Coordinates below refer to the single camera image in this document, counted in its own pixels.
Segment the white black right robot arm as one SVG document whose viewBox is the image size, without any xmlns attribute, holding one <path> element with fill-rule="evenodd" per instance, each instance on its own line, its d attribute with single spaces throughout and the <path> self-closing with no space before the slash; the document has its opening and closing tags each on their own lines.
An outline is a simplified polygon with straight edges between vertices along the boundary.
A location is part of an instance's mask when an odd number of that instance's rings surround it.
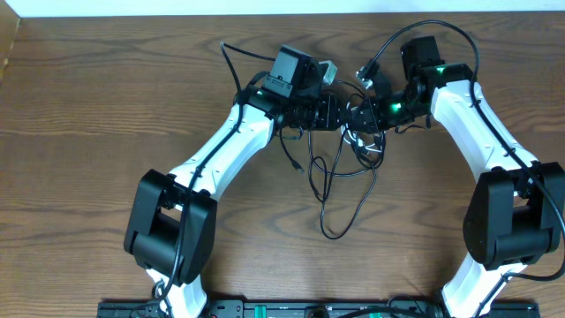
<svg viewBox="0 0 565 318">
<path fill-rule="evenodd" d="M 451 317 L 488 314 L 513 277 L 555 251 L 564 232 L 564 170 L 541 163 L 505 128 L 465 63 L 448 64 L 432 36 L 401 47 L 405 89 L 394 93 L 375 59 L 356 76 L 375 95 L 352 110 L 349 128 L 384 133 L 434 118 L 469 165 L 476 187 L 463 220 L 467 254 L 441 289 Z"/>
</svg>

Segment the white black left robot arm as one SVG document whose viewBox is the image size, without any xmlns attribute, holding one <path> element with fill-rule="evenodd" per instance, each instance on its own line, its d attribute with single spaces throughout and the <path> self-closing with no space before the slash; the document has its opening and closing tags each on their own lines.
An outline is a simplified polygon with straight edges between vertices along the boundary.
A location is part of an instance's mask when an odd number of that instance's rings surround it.
<svg viewBox="0 0 565 318">
<path fill-rule="evenodd" d="M 236 94 L 230 114 L 200 150 L 163 174 L 149 170 L 138 183 L 124 250 L 154 280 L 155 296 L 130 317 L 197 317 L 207 304 L 200 281 L 215 242 L 217 205 L 246 162 L 285 127 L 338 129 L 343 104 L 323 88 L 335 65 L 283 45 L 272 68 Z"/>
</svg>

